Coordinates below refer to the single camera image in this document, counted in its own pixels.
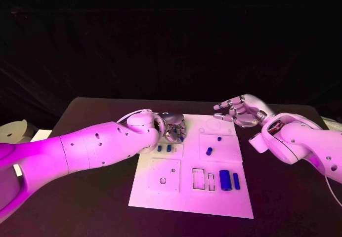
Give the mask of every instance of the black table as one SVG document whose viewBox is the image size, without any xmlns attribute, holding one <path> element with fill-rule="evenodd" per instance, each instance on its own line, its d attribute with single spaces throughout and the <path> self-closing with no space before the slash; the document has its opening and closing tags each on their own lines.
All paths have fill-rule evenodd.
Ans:
<svg viewBox="0 0 342 237">
<path fill-rule="evenodd" d="M 209 115 L 212 102 L 76 98 L 50 136 L 117 121 L 138 109 Z M 315 108 L 271 105 L 323 128 Z M 283 163 L 248 144 L 260 126 L 237 129 L 254 220 L 128 206 L 138 155 L 53 180 L 0 224 L 1 236 L 342 236 L 342 208 L 325 177 L 306 161 Z M 342 185 L 330 181 L 339 200 Z"/>
</svg>

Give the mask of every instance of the screw hole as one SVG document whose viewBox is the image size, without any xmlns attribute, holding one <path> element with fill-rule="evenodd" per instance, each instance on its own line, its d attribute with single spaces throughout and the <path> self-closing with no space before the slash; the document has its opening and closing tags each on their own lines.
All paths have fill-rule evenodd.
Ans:
<svg viewBox="0 0 342 237">
<path fill-rule="evenodd" d="M 160 183 L 162 183 L 162 184 L 166 184 L 166 178 L 162 178 L 162 179 L 160 179 Z"/>
<path fill-rule="evenodd" d="M 335 171 L 338 169 L 338 166 L 333 164 L 330 169 L 332 171 Z"/>
</svg>

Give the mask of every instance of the small blue piece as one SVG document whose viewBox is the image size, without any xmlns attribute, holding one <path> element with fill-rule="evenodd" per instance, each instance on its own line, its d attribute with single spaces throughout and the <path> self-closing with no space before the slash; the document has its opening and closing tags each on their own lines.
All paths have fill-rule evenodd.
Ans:
<svg viewBox="0 0 342 237">
<path fill-rule="evenodd" d="M 206 153 L 205 153 L 208 156 L 212 154 L 212 148 L 209 147 L 208 148 L 208 151 L 206 151 Z"/>
<path fill-rule="evenodd" d="M 219 171 L 219 182 L 221 182 L 221 189 L 224 191 L 232 190 L 231 181 L 229 181 L 229 171 L 228 170 L 221 170 Z"/>
<path fill-rule="evenodd" d="M 238 175 L 237 175 L 237 173 L 232 174 L 232 177 L 234 177 L 234 186 L 235 186 L 235 189 L 239 190 L 239 182 L 238 182 Z"/>
</svg>

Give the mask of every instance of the black background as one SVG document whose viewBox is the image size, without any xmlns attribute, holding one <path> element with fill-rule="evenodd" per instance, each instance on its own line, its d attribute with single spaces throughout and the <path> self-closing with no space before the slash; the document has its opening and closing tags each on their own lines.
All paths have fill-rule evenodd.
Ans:
<svg viewBox="0 0 342 237">
<path fill-rule="evenodd" d="M 52 129 L 78 96 L 342 114 L 339 5 L 13 1 L 0 24 L 1 123 Z"/>
</svg>

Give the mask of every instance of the robotic hand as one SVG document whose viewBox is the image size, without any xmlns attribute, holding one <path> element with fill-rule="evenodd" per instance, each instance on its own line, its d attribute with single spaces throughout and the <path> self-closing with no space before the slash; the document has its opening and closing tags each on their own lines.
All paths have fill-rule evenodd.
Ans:
<svg viewBox="0 0 342 237">
<path fill-rule="evenodd" d="M 185 134 L 183 115 L 157 115 L 151 110 L 140 110 L 117 122 L 94 125 L 68 135 L 32 143 L 0 143 L 0 222 L 53 179 L 150 152 L 162 136 L 177 143 Z M 22 169 L 22 182 L 14 164 Z"/>
<path fill-rule="evenodd" d="M 325 131 L 320 126 L 296 114 L 277 114 L 252 95 L 241 95 L 214 109 L 229 107 L 229 113 L 214 118 L 234 122 L 239 127 L 263 126 L 250 144 L 263 153 L 270 150 L 287 164 L 304 159 L 319 172 L 342 183 L 342 133 Z"/>
</svg>

